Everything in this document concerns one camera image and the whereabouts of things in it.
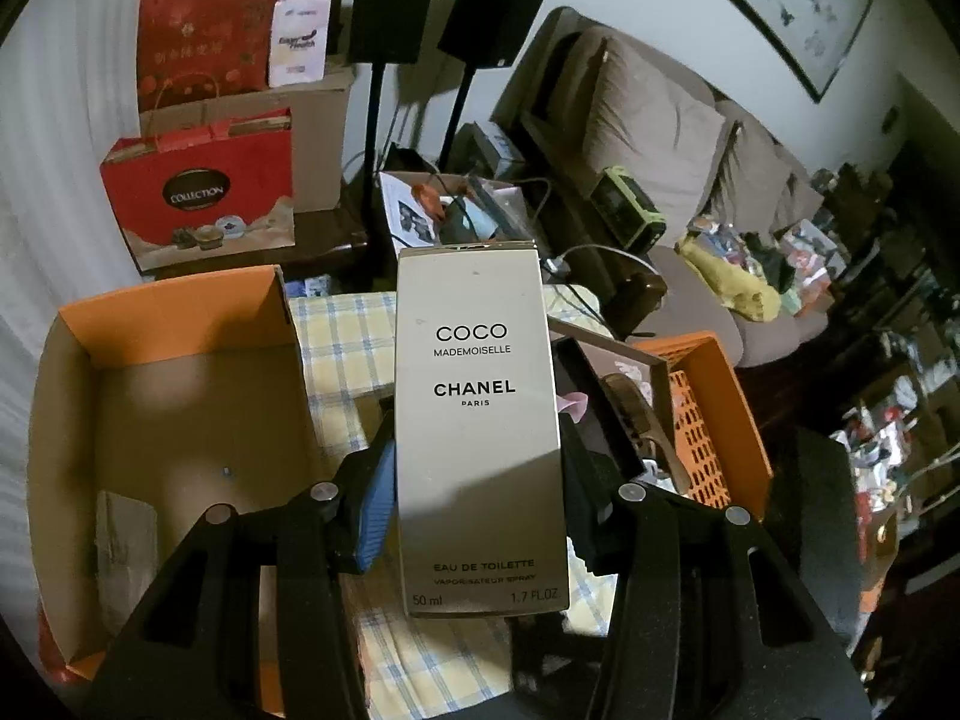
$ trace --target curtain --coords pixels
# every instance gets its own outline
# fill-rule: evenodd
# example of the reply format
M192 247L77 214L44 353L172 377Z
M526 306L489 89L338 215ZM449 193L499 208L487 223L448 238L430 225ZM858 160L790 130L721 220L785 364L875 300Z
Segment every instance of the curtain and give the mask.
M56 308L139 283L100 180L137 135L139 0L30 0L0 46L0 613L36 664L26 442Z

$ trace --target silver screw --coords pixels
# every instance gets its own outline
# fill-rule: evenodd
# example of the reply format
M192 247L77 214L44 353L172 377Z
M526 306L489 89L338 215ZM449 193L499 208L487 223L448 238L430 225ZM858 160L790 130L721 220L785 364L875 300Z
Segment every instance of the silver screw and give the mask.
M640 503L640 501L647 497L647 491L643 488L643 485L637 485L634 482L627 482L625 485L620 485L620 489L617 492L625 501L632 503Z
M310 497L315 501L332 501L340 491L333 482L318 482L310 488Z
M206 514L203 516L211 525L222 525L224 522L233 517L233 509L231 509L227 504L217 503L207 509Z
M733 525L746 525L750 522L750 512L740 506L731 506L724 516L727 518L727 522Z

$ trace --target black speaker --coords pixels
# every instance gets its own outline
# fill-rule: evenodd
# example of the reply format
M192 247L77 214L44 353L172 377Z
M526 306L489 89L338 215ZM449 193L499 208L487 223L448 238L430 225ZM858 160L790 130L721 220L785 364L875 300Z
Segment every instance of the black speaker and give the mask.
M456 0L443 29L443 53L468 67L510 67L544 0Z
M349 61L414 64L429 6L430 0L353 0Z

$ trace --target orange plastic basket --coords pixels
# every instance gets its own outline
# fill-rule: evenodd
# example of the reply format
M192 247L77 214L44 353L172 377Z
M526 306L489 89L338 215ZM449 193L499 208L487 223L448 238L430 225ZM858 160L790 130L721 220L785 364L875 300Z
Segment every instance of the orange plastic basket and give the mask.
M762 519L773 472L754 416L714 333L637 341L670 365L677 455L690 496L718 509L736 504Z

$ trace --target red gift box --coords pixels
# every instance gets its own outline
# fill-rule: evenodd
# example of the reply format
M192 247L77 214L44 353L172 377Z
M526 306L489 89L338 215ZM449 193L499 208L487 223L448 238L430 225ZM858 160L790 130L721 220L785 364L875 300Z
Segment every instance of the red gift box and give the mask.
M100 174L143 271L294 244L290 111L121 138Z
M140 111L267 88L277 0L140 0Z

